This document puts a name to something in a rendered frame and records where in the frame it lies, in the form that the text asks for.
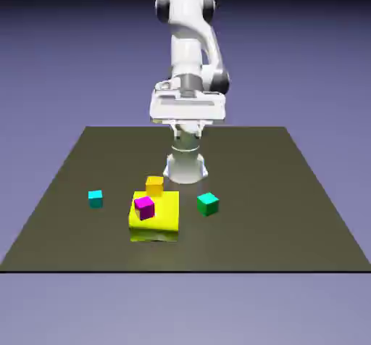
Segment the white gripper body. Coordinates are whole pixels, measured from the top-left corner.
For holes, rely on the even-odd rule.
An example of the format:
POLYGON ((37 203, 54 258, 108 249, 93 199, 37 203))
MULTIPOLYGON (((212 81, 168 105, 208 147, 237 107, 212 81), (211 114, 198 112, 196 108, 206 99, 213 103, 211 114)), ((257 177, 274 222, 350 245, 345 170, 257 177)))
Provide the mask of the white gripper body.
POLYGON ((221 93, 195 91, 184 97, 179 90, 153 90, 149 107, 154 122, 223 121, 226 98, 221 93))

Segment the large yellow box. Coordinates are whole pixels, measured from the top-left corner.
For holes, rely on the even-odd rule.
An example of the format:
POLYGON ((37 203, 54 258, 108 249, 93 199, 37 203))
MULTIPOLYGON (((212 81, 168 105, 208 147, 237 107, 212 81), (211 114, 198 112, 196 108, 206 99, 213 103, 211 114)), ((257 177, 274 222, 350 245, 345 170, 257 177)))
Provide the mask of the large yellow box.
POLYGON ((150 197, 155 203, 155 215, 140 220, 134 208, 134 200, 147 196, 145 191, 135 191, 128 214, 131 241, 177 241, 179 232, 178 191, 164 191, 161 196, 150 197))

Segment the small orange cube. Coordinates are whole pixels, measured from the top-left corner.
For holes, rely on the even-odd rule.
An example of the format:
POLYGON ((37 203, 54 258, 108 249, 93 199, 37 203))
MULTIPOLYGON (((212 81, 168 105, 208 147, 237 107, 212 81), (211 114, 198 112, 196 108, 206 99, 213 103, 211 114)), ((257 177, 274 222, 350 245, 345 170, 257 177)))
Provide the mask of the small orange cube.
POLYGON ((161 196, 164 191, 164 178, 150 175, 146 179, 146 194, 150 197, 161 196))

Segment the small cyan cube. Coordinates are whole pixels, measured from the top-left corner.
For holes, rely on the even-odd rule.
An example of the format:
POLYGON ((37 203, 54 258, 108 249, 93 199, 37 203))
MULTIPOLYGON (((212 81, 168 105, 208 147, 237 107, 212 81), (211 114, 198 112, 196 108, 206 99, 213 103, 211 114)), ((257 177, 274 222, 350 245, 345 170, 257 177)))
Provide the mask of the small cyan cube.
POLYGON ((103 207, 103 192, 102 190, 94 190, 88 192, 88 204, 90 208, 103 207))

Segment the small green cube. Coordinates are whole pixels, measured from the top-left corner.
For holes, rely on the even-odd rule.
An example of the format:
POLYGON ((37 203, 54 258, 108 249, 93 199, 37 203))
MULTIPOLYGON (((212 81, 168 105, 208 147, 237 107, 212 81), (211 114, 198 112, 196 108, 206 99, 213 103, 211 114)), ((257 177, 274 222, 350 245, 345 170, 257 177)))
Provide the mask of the small green cube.
POLYGON ((219 210, 220 200, 213 193, 205 193, 197 197, 197 210, 203 216, 213 215, 219 210))

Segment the small magenta cube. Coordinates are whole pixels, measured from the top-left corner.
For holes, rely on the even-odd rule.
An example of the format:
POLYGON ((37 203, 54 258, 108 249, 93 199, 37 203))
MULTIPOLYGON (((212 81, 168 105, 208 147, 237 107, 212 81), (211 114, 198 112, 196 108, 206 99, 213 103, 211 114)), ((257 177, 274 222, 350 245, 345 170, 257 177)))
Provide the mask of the small magenta cube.
POLYGON ((149 196, 135 199, 134 208, 140 220, 146 220, 155 215, 155 203, 149 196))

